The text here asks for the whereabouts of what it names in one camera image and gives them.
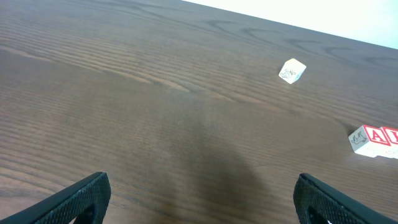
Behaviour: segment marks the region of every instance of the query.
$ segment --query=white block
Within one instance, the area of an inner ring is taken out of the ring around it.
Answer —
[[[287,81],[289,84],[292,84],[301,77],[306,67],[307,66],[298,60],[292,58],[285,62],[282,70],[279,73],[279,77]]]
[[[388,127],[381,127],[386,134],[391,147],[386,149],[384,152],[385,154],[381,155],[388,158],[396,158],[398,159],[398,129],[388,128]]]
[[[355,153],[369,157],[381,155],[391,146],[382,129],[368,125],[362,125],[348,139]]]

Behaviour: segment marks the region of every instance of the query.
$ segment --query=dark wood surface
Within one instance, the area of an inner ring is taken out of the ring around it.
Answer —
[[[183,1],[0,0],[0,218],[105,171],[106,223],[298,223],[308,172],[397,220],[398,160],[347,139],[398,127],[397,64]]]

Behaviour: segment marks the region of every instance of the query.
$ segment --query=wood grain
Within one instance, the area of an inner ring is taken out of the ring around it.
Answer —
[[[398,127],[397,62],[182,1],[0,0],[0,218],[105,171],[105,223],[298,223],[301,172],[398,219],[398,162],[347,141]]]

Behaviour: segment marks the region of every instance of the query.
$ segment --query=tabletop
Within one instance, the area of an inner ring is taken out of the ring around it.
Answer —
[[[105,223],[298,223],[302,172],[398,220],[398,160],[347,138],[398,127],[397,71],[394,49],[178,0],[0,0],[0,219],[104,171]]]

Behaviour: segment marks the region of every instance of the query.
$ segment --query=white background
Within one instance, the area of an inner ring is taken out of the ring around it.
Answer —
[[[398,0],[187,0],[398,49]]]

